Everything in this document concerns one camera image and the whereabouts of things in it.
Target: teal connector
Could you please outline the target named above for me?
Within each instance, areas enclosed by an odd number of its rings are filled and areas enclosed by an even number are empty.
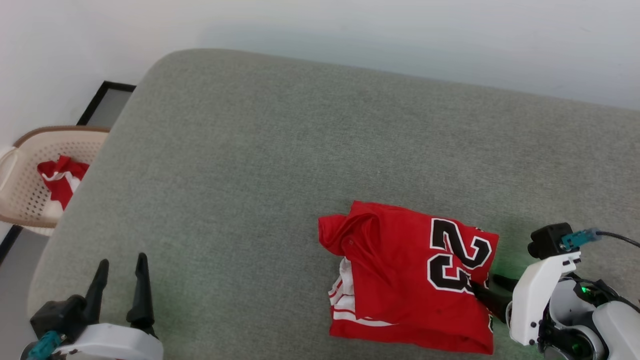
[[[564,235],[562,237],[562,245],[564,245],[565,250],[573,250],[577,247],[583,246],[584,244],[591,241],[598,241],[601,239],[601,236],[597,234],[600,230],[596,227],[592,227],[591,229],[586,229],[582,231],[577,231],[576,233]]]
[[[60,334],[55,331],[48,331],[38,340],[36,346],[29,351],[27,360],[46,360],[60,344],[62,344]]]

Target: floor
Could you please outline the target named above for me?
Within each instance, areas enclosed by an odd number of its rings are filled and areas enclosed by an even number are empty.
[[[87,125],[111,127],[129,96],[129,92],[108,90]],[[46,236],[22,230],[0,265],[0,349],[3,359],[20,359],[22,349],[36,340],[28,322],[26,301],[31,278],[47,240]]]

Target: laundry basket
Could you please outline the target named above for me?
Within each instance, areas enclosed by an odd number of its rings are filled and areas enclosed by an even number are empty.
[[[0,220],[38,234],[51,235],[62,216],[62,205],[51,200],[37,166],[66,155],[91,164],[109,129],[55,126],[36,129],[18,140],[0,158]]]

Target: black number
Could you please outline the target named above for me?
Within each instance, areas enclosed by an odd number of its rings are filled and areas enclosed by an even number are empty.
[[[462,265],[468,270],[483,266],[489,255],[491,255],[491,243],[475,236],[471,241],[471,247],[475,251],[470,255],[462,241],[462,236],[456,223],[434,218],[431,221],[429,246],[432,249],[441,249],[449,252],[449,254],[434,255],[428,260],[427,277],[429,282],[438,290],[473,293],[468,272],[456,267],[456,276],[448,276],[446,275],[446,270],[453,267],[453,256],[460,259]]]
[[[452,254],[438,254],[427,261],[427,277],[431,285],[438,290],[455,291],[456,293],[473,294],[469,282],[469,274],[461,268],[456,269],[456,276],[447,276],[446,269],[453,267]]]

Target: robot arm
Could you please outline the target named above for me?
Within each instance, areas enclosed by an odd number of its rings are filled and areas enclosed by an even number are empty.
[[[518,281],[494,277],[513,296],[474,287],[476,297],[507,323],[513,340],[536,345],[545,359],[640,360],[640,309],[602,280],[573,273],[580,263],[578,246],[598,240],[599,233],[574,233],[568,224],[533,232],[529,253],[541,261]]]
[[[134,304],[127,313],[131,327],[99,323],[102,291],[109,261],[102,260],[86,297],[49,301],[31,318],[38,341],[29,344],[22,360],[70,359],[76,353],[121,360],[162,360],[163,346],[153,329],[154,312],[147,256],[136,266]]]

